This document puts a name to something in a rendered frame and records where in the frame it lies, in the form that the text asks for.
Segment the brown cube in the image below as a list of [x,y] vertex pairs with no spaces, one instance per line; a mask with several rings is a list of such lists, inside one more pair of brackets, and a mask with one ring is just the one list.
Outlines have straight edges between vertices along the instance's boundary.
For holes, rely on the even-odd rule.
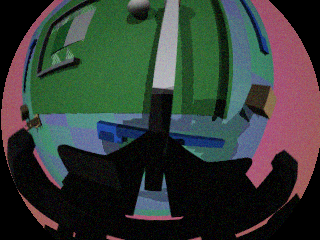
[[245,101],[245,105],[253,113],[259,113],[260,116],[267,117],[271,120],[273,109],[276,107],[276,95],[272,91],[271,85],[252,84],[251,91]]
[[28,105],[24,104],[24,105],[20,105],[20,116],[21,116],[21,120],[25,121],[28,120]]

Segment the green putting mat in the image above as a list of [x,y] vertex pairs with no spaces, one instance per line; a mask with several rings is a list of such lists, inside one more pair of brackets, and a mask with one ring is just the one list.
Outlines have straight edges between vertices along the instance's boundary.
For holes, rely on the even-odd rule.
[[[165,0],[148,0],[133,16],[131,0],[97,0],[81,43],[79,64],[36,77],[41,45],[52,21],[84,0],[71,0],[44,24],[33,53],[32,113],[149,113]],[[213,0],[180,0],[171,115],[216,116],[221,81],[219,21]]]

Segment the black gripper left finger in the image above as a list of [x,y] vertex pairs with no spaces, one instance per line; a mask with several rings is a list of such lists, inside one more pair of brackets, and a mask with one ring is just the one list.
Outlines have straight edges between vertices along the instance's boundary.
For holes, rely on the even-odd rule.
[[125,215],[135,216],[133,211],[135,211],[145,171],[147,132],[125,145],[124,148],[119,148],[108,155],[97,155],[95,152],[65,144],[59,145],[57,151],[68,172],[99,184],[109,185],[119,196],[117,199],[121,201]]

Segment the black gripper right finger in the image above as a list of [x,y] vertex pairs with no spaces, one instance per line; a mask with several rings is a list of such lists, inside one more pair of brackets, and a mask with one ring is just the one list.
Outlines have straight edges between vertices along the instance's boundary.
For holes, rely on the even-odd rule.
[[168,136],[164,175],[165,181],[167,181],[171,216],[184,216],[184,208],[187,208],[188,204],[195,199],[204,184],[247,173],[251,165],[252,159],[249,157],[209,163],[209,161],[201,160],[200,157],[193,155],[183,145]]

